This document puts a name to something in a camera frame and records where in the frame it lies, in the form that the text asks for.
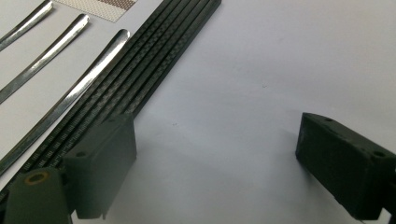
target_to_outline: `white surface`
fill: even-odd
[[[92,17],[83,35],[0,105],[0,156],[119,29],[134,33],[160,2],[138,1],[117,23]],[[0,4],[5,34],[40,0]],[[55,7],[0,52],[0,87],[79,14]],[[223,1],[136,118],[138,159],[107,220],[74,222],[360,223],[294,150],[306,111],[396,152],[395,11],[394,0]],[[388,218],[384,211],[366,223]]]

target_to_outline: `mounting hole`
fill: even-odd
[[[37,172],[26,177],[24,182],[27,185],[36,185],[45,181],[49,177],[49,175],[50,174],[47,172]]]
[[[87,154],[85,154],[85,152],[78,152],[76,154],[77,157],[85,157]]]
[[[377,157],[385,157],[385,154],[383,152],[375,151],[374,155]]]

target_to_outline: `shiny metal rod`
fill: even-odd
[[[127,40],[131,37],[127,30],[120,30],[110,40],[81,78],[49,110],[49,112],[27,133],[22,140],[0,160],[0,176],[59,118],[76,99],[91,86],[99,74],[112,62]]]
[[[58,53],[60,53],[88,24],[90,17],[80,14],[67,29],[53,42],[40,56],[27,68],[10,81],[0,90],[0,104],[2,104],[12,93],[19,89],[25,82],[32,78]]]
[[[24,33],[42,21],[52,10],[52,2],[44,1],[32,13],[29,14],[16,27],[9,31],[0,39],[0,51],[12,44],[15,40],[20,38]]]

